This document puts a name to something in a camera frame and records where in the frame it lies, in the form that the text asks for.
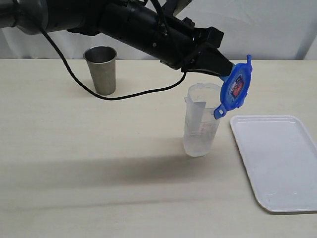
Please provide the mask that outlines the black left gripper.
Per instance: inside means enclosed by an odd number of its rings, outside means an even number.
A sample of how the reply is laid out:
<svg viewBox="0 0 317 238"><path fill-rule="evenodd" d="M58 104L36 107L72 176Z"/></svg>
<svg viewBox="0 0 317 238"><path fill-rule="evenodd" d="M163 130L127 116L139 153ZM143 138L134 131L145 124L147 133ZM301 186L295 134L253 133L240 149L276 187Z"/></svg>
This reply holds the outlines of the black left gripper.
<svg viewBox="0 0 317 238"><path fill-rule="evenodd" d="M233 63L218 50L224 36L222 31L215 27L196 28L188 17L183 20L171 17L170 29L184 34L184 37L178 39L172 33L182 56L177 57L170 65L171 68L211 76L231 74Z"/></svg>

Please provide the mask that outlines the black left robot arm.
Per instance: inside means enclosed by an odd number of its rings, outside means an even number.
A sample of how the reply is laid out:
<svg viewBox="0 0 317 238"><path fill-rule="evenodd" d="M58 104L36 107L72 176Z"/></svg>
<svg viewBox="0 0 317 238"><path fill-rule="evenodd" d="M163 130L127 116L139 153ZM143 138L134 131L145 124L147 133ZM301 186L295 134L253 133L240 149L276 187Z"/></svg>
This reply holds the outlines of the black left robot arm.
<svg viewBox="0 0 317 238"><path fill-rule="evenodd" d="M233 63L220 51L224 33L197 28L177 15L187 0L3 0L1 28L17 27L28 35L66 30L87 36L103 33L184 72L228 76Z"/></svg>

